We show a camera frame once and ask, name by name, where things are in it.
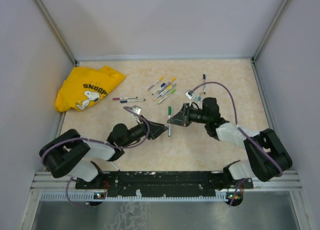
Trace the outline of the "black capped pen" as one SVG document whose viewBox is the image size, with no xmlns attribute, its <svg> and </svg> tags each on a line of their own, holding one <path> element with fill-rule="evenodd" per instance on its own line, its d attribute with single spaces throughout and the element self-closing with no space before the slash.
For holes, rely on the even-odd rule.
<svg viewBox="0 0 320 230">
<path fill-rule="evenodd" d="M 109 163 L 116 169 L 116 171 L 120 171 L 120 169 L 118 168 L 118 166 L 114 163 L 114 162 L 112 162 L 112 161 L 109 161 Z"/>
</svg>

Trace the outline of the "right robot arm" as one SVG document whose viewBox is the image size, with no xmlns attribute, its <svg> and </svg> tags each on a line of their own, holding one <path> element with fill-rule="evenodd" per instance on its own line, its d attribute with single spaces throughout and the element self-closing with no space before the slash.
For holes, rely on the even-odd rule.
<svg viewBox="0 0 320 230">
<path fill-rule="evenodd" d="M 211 138 L 245 150 L 246 160 L 232 162 L 223 169 L 223 182 L 229 188 L 235 188 L 242 179 L 258 178 L 267 182 L 281 177 L 293 166 L 292 158 L 274 130 L 254 131 L 231 123 L 221 116 L 216 98 L 205 98 L 202 108 L 184 103 L 167 123 L 180 127 L 188 127 L 191 123 L 203 124 Z"/>
</svg>

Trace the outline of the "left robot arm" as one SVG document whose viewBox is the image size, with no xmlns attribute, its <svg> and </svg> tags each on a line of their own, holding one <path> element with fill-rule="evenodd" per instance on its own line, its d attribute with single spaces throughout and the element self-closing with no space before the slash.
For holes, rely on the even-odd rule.
<svg viewBox="0 0 320 230">
<path fill-rule="evenodd" d="M 84 158 L 114 162 L 125 154 L 125 149 L 138 147 L 145 140 L 155 140 L 167 130 L 164 124 L 148 120 L 130 129 L 119 123 L 103 142 L 81 137 L 75 129 L 70 129 L 45 145 L 39 156 L 54 178 L 77 177 L 97 189 L 103 185 L 104 176 L 95 163 Z"/>
</svg>

